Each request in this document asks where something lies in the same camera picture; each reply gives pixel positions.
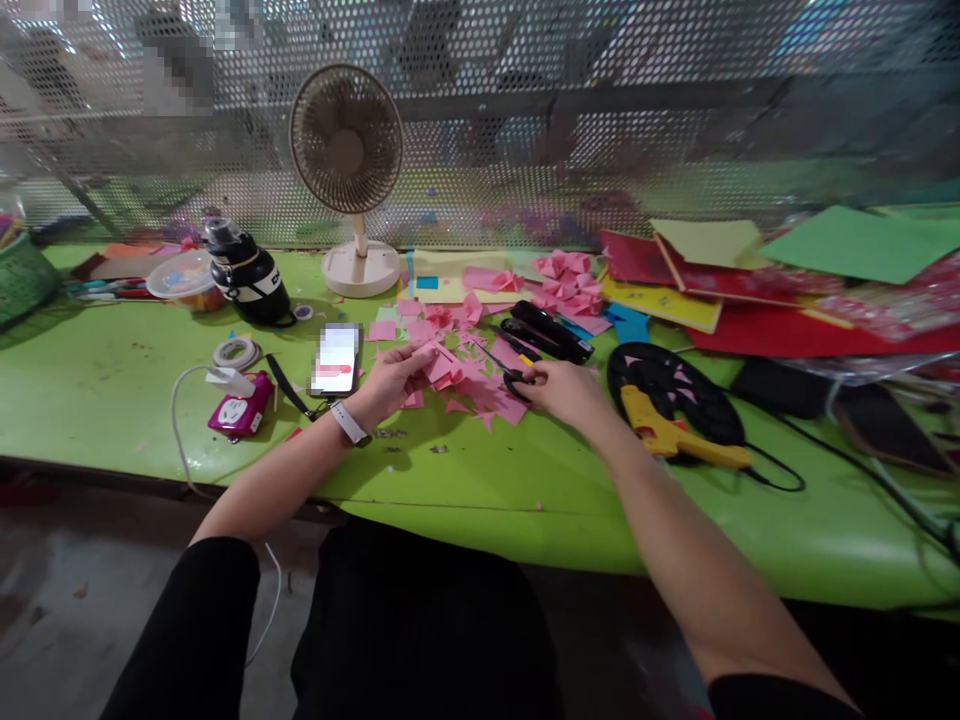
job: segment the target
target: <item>green tabletop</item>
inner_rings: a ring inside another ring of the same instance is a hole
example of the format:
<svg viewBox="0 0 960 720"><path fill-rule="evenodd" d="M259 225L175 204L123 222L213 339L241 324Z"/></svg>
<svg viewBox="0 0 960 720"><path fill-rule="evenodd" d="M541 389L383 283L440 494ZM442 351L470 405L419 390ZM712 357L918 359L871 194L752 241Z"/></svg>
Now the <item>green tabletop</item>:
<svg viewBox="0 0 960 720"><path fill-rule="evenodd" d="M90 253L90 246L47 251L64 269ZM250 332L276 354L292 381L305 385L321 323L369 322L394 299L335 304L339 298L325 289L320 255L275 257L295 301L312 305L326 320L315 316L293 329L266 331L246 325L231 308L192 317L161 304L76 310L58 301L0 335L0 454L183 480L170 428L170 392L183 370L210 362L231 331ZM664 326L653 337L665 347L689 344L682 332ZM372 366L377 345L392 347L365 343L363 367ZM596 345L605 358L615 346L613 333ZM685 357L721 385L739 367L733 359ZM262 361L254 366L261 368ZM197 482L228 485L307 423L283 399L255 438L231 445L206 427L220 397L202 373L188 378L178 397L177 418ZM780 595L870 608L960 596L960 572L870 479L750 406L738 408L750 441L800 471L808 490L782 493L716 467L674 473ZM601 463L550 418L529 413L518 427L496 418L489 434L478 419L445 414L440 398L427 392L424 409L403 411L385 427L405 430L406 437L378 439L351 454L318 497L356 515L520 562L643 572ZM830 428L806 427L844 444ZM435 445L448 452L432 452ZM765 461L758 468L775 477ZM892 472L932 510L960 511L956 483Z"/></svg>

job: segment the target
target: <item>green basket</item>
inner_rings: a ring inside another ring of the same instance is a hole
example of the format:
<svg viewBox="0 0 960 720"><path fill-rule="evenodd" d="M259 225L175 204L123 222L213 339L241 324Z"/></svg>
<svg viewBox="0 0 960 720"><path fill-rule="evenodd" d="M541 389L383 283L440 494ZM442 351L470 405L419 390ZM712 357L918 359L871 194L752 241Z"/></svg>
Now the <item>green basket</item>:
<svg viewBox="0 0 960 720"><path fill-rule="evenodd" d="M56 268L30 242L30 233L21 233L0 250L0 329L46 302L59 287Z"/></svg>

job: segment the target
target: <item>black water bottle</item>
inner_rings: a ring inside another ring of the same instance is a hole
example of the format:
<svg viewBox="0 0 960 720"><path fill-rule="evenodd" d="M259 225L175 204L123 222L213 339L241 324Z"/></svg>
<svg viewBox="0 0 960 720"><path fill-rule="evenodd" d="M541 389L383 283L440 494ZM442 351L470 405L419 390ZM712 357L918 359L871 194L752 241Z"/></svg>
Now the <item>black water bottle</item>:
<svg viewBox="0 0 960 720"><path fill-rule="evenodd" d="M293 325L297 319L290 312L290 296L270 254L232 220L207 218L203 225L213 281L240 317L252 325Z"/></svg>

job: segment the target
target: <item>wristwatch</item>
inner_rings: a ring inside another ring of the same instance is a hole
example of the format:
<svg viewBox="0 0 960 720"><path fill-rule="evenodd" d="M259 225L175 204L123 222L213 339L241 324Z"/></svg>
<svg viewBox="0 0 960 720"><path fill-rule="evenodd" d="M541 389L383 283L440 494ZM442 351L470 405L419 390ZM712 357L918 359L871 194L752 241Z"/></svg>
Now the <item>wristwatch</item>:
<svg viewBox="0 0 960 720"><path fill-rule="evenodd" d="M370 444L370 441L373 440L372 437L367 435L366 431L359 425L357 421L353 419L353 416L347 412L347 409L343 406L343 403L337 403L332 408L330 412L333 413L333 416L337 419L337 422L340 423L340 427L347 434L347 437L350 438L356 447L366 447Z"/></svg>

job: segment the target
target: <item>desk fan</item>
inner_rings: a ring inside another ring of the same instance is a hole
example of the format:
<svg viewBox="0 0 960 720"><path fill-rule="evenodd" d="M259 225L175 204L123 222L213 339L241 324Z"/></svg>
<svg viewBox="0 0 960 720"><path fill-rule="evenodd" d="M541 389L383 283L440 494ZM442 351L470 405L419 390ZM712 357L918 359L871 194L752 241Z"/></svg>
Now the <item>desk fan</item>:
<svg viewBox="0 0 960 720"><path fill-rule="evenodd" d="M320 68L293 101L290 146L307 189L353 218L354 242L323 260L327 287L352 298L389 289L400 276L400 258L386 243L367 240L364 222L364 213L393 189L403 156L400 115L386 89L353 65Z"/></svg>

